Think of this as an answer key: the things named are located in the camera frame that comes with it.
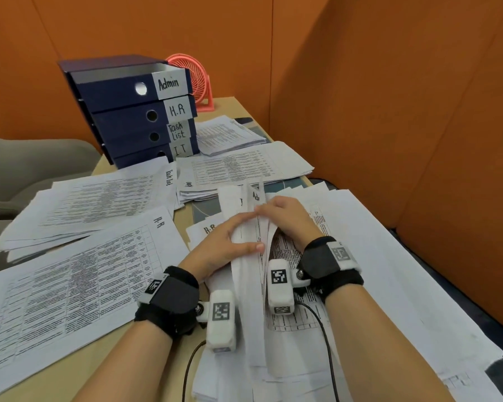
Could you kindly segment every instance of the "fan grille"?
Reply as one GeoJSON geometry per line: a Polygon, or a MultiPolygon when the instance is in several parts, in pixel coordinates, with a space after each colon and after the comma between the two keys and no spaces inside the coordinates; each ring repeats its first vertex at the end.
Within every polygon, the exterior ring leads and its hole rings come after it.
{"type": "Polygon", "coordinates": [[[196,103],[202,102],[207,94],[207,72],[201,63],[192,56],[183,53],[171,55],[167,61],[170,65],[185,67],[190,70],[192,95],[196,103]]]}

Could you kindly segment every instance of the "forearm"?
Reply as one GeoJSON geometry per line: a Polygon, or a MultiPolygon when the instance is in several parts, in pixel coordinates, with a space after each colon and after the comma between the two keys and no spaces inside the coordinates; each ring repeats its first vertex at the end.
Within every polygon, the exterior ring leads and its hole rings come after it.
{"type": "Polygon", "coordinates": [[[171,346],[151,322],[134,322],[73,402],[154,401],[171,346]]]}
{"type": "Polygon", "coordinates": [[[453,401],[424,358],[369,293],[348,284],[326,298],[339,359],[355,402],[453,401]]]}

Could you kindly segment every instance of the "left hand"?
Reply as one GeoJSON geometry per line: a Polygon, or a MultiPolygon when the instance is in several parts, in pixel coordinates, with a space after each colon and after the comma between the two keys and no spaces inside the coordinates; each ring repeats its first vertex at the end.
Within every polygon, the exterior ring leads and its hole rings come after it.
{"type": "Polygon", "coordinates": [[[220,269],[235,258],[255,252],[263,252],[264,244],[231,242],[231,234],[235,228],[246,220],[257,217],[257,213],[238,213],[213,231],[195,247],[179,264],[179,268],[190,272],[198,282],[203,281],[214,271],[220,269]]]}

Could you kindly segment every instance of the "white sensor device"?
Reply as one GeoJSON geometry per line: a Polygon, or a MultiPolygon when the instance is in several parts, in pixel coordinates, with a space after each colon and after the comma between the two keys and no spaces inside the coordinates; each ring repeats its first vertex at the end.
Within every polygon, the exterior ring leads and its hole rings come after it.
{"type": "Polygon", "coordinates": [[[300,280],[298,270],[292,270],[286,259],[268,261],[268,307],[274,315],[290,315],[295,312],[294,288],[310,284],[309,279],[300,280]]]}
{"type": "Polygon", "coordinates": [[[199,302],[203,312],[197,321],[207,324],[207,344],[215,353],[234,351],[236,348],[235,296],[228,289],[211,293],[208,302],[199,302]]]}

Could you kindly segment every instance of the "hand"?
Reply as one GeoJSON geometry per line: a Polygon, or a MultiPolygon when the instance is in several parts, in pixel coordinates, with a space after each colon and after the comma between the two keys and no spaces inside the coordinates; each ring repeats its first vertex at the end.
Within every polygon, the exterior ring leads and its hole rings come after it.
{"type": "Polygon", "coordinates": [[[315,225],[307,210],[293,197],[275,196],[255,211],[268,217],[276,226],[291,237],[296,249],[303,252],[314,239],[322,237],[322,231],[315,225]]]}
{"type": "Polygon", "coordinates": [[[219,224],[213,231],[195,247],[179,264],[179,268],[187,270],[201,282],[214,271],[223,267],[235,258],[254,252],[263,252],[264,244],[231,242],[231,234],[237,226],[257,217],[257,213],[239,213],[224,223],[219,224]]]}

